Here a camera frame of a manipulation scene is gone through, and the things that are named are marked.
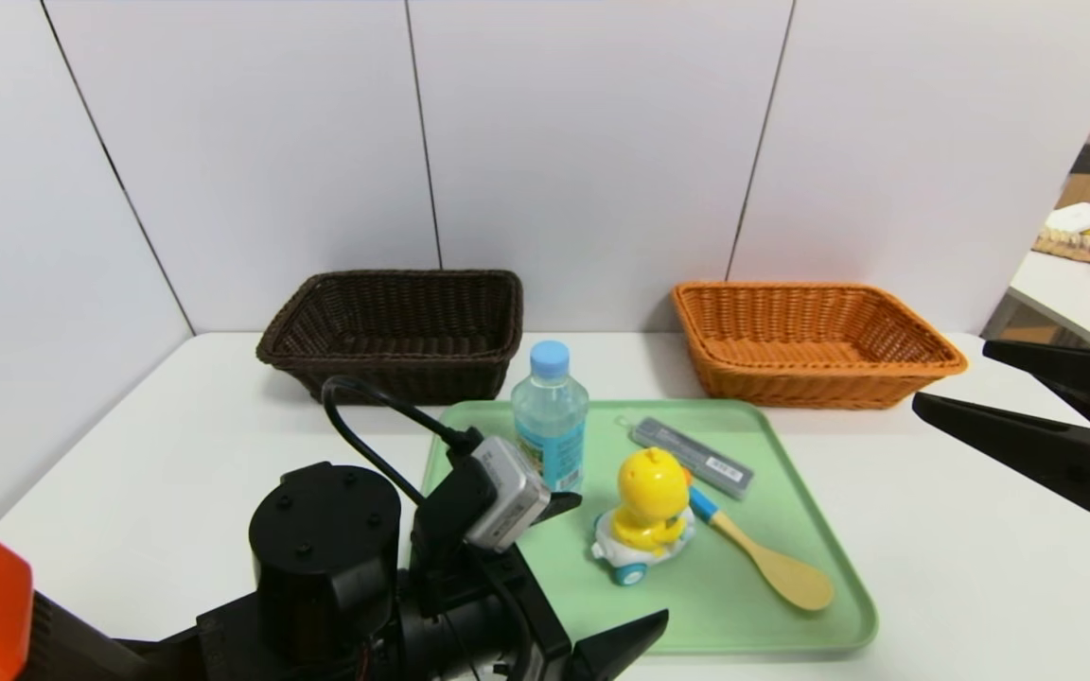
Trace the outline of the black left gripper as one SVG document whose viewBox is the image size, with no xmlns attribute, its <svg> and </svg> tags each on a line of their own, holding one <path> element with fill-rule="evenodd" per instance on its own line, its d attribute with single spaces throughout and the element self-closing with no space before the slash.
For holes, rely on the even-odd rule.
<svg viewBox="0 0 1090 681">
<path fill-rule="evenodd" d="M 552 492 L 531 525 L 581 503 L 580 492 Z M 459 552 L 441 570 L 411 566 L 399 571 L 402 680 L 473 674 L 488 662 L 514 670 L 524 642 L 531 645 L 526 680 L 559 680 L 562 673 L 566 680 L 614 680 L 647 654 L 669 625 L 669 609 L 661 609 L 580 639 L 571 650 L 571 639 L 520 548 L 479 556 L 480 567 Z"/>
</svg>

